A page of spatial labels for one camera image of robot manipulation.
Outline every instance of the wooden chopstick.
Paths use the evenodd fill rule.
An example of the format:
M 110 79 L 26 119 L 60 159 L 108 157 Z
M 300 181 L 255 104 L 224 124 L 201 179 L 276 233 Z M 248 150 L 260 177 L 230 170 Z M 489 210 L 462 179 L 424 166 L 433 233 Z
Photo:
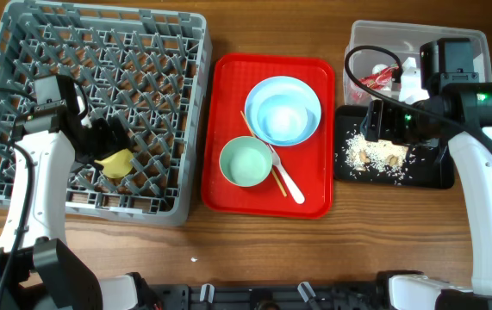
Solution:
M 243 111 L 240 111 L 240 113 L 242 114 L 242 118 L 244 118 L 244 122 L 246 123 L 246 126 L 247 126 L 247 129 L 249 129 L 249 132 L 252 134 L 252 137 L 253 138 L 257 138 L 255 136 L 255 133 L 253 133 L 253 130 L 251 127 L 249 127 L 249 124 L 247 123 L 247 118 L 246 116 L 244 115 L 244 112 Z M 280 179 L 278 178 L 278 175 L 277 173 L 274 171 L 274 167 L 271 168 L 271 172 L 272 172 L 272 176 L 274 177 L 274 179 L 277 181 L 277 184 L 278 184 L 278 187 L 280 188 L 280 190 L 282 191 L 282 195 L 284 197 L 287 197 L 288 194 L 286 194 L 286 189 L 283 188 L 282 186 L 282 183 L 280 182 Z

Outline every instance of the white crumbs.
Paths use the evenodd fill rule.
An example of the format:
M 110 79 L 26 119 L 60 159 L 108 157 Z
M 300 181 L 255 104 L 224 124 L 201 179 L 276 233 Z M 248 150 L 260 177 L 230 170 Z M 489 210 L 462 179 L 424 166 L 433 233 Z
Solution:
M 353 135 L 346 143 L 346 164 L 355 171 L 365 171 L 370 167 L 388 177 L 397 177 L 398 180 L 404 178 L 402 166 L 407 155 L 407 146 L 396 146 L 386 140 L 368 142 L 361 133 Z

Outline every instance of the gray dish rack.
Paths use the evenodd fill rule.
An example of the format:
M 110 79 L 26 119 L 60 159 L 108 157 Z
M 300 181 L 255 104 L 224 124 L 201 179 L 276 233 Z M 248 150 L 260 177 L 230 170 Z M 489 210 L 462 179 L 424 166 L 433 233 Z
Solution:
M 70 175 L 66 212 L 179 226 L 188 216 L 211 40 L 193 13 L 16 0 L 0 22 L 0 87 L 33 94 L 48 74 L 76 78 L 91 119 L 118 117 L 134 143 L 133 171 Z M 0 93 L 0 137 L 34 102 Z M 13 153 L 0 146 L 0 208 L 9 206 Z

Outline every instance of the mint green bowl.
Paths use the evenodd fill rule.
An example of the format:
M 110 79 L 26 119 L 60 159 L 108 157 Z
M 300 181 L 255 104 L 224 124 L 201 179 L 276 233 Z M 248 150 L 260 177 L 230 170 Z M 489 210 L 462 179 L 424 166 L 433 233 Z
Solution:
M 238 137 L 222 148 L 219 167 L 230 183 L 240 187 L 254 186 L 271 172 L 271 150 L 260 139 Z

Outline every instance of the wood grain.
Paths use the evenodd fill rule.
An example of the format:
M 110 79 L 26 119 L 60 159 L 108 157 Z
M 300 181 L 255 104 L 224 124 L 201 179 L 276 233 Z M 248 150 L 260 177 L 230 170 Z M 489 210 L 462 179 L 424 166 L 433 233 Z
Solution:
M 203 14 L 213 41 L 213 62 L 230 52 L 322 58 L 336 71 L 339 104 L 344 51 L 351 26 L 359 19 L 479 29 L 487 35 L 492 59 L 492 4 L 483 1 L 134 0 L 124 4 L 109 0 L 102 4 Z M 0 0 L 0 15 L 4 5 Z M 139 271 L 150 283 L 320 283 L 372 279 L 379 270 L 393 269 L 423 270 L 429 276 L 470 283 L 470 230 L 459 181 L 449 190 L 336 182 L 333 208 L 320 220 L 218 214 L 201 202 L 197 177 L 201 152 L 199 157 L 190 219 L 184 227 L 69 217 L 69 246 L 99 277 Z M 0 211 L 0 232 L 5 216 Z

